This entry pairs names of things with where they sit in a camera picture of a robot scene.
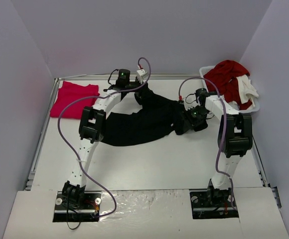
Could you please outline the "black t shirt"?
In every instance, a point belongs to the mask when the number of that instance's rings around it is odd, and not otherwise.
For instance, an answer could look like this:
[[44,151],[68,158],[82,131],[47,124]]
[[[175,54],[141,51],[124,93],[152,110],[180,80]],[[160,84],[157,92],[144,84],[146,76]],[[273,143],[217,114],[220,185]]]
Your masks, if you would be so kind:
[[110,113],[102,143],[111,146],[133,146],[161,139],[171,132],[182,135],[191,127],[184,118],[184,106],[155,94],[148,86],[135,93],[142,109],[136,113]]

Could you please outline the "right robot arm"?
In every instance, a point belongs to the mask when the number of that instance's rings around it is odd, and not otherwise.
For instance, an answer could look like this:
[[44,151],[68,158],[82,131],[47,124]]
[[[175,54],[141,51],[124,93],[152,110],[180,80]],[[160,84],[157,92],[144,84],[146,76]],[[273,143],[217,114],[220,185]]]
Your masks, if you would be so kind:
[[195,131],[206,128],[209,113],[220,121],[216,172],[206,190],[207,202],[217,206],[232,197],[232,177],[242,157],[252,148],[252,117],[231,107],[216,92],[200,88],[193,95],[197,105],[184,111],[187,128]]

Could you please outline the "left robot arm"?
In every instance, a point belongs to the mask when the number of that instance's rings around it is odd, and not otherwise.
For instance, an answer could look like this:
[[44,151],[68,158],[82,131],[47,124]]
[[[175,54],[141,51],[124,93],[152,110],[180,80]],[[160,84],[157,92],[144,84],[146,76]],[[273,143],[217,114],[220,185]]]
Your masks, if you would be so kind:
[[85,204],[87,171],[94,151],[104,137],[107,114],[126,94],[139,92],[147,84],[150,75],[151,70],[146,71],[140,67],[135,81],[131,82],[129,72],[121,69],[116,83],[105,90],[105,96],[98,96],[97,103],[83,108],[79,124],[80,146],[78,150],[74,150],[76,163],[62,189],[62,196],[67,198],[73,208],[80,208]]

